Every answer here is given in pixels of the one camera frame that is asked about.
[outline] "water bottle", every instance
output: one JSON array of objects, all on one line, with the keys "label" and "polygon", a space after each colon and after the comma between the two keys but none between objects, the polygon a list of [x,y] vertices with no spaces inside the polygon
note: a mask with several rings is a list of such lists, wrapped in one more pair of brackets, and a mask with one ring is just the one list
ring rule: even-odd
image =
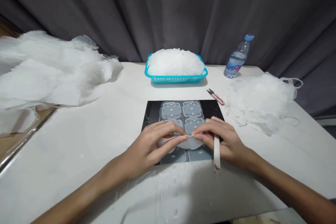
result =
[{"label": "water bottle", "polygon": [[239,72],[242,65],[245,63],[247,54],[249,53],[250,43],[254,35],[247,34],[244,41],[241,42],[236,51],[234,51],[229,59],[224,70],[224,75],[230,79],[234,78]]}]

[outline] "white table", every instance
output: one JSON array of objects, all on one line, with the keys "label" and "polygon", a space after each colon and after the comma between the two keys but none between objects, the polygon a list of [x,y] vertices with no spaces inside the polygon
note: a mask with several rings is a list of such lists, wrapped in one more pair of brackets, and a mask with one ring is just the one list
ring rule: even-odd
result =
[{"label": "white table", "polygon": [[[99,100],[58,110],[29,140],[0,177],[0,223],[29,223],[122,153],[141,131],[148,100],[211,99],[232,82],[225,66],[207,66],[200,84],[155,85],[145,64],[122,63],[121,77],[104,85]],[[260,75],[244,66],[240,77]],[[222,106],[225,121],[235,126]],[[336,140],[293,103],[297,127],[268,137],[250,126],[236,131],[263,158],[327,198],[336,197]],[[212,161],[156,166],[138,180],[112,191],[83,223],[215,223],[285,208],[274,194],[246,174]]]}]

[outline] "hand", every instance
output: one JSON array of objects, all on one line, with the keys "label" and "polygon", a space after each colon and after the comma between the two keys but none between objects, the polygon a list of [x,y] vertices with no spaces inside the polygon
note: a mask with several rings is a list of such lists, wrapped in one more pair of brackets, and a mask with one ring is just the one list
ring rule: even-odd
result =
[{"label": "hand", "polygon": [[191,134],[195,134],[197,140],[213,150],[214,133],[223,138],[220,143],[221,158],[238,168],[247,169],[256,154],[242,143],[232,125],[213,116],[211,119],[206,119],[205,123]]},{"label": "hand", "polygon": [[[163,146],[158,147],[158,141],[167,135],[173,136],[174,132],[180,136],[175,137]],[[111,176],[115,176],[114,166],[117,164],[118,173],[123,175],[125,180],[133,179],[143,174],[149,167],[157,164],[160,160],[178,144],[187,140],[186,132],[173,121],[160,121],[151,124],[143,129],[138,138],[120,156],[111,160],[105,170],[112,170]]]}]

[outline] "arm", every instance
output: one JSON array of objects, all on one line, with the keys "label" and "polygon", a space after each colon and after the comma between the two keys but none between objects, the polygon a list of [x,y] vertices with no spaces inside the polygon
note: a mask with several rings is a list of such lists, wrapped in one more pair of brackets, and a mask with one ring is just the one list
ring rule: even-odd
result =
[{"label": "arm", "polygon": [[224,141],[220,145],[220,156],[230,164],[254,173],[258,180],[291,206],[309,224],[335,224],[336,206],[309,187],[295,180],[247,148],[235,129],[228,123],[212,117],[197,127],[195,138],[214,149],[213,133]]},{"label": "arm", "polygon": [[[158,147],[161,137],[175,137]],[[121,183],[143,174],[149,167],[158,163],[171,149],[185,141],[186,132],[173,121],[157,122],[144,128],[133,144],[120,156],[112,159],[96,175],[50,208],[32,224],[66,224],[76,222],[85,210],[101,195]]]}]

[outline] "bottle label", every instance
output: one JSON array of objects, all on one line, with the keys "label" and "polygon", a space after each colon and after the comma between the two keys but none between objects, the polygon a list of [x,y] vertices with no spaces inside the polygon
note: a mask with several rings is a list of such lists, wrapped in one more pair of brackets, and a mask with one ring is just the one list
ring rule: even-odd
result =
[{"label": "bottle label", "polygon": [[226,70],[231,73],[238,73],[242,65],[232,63],[229,61],[226,65]]}]

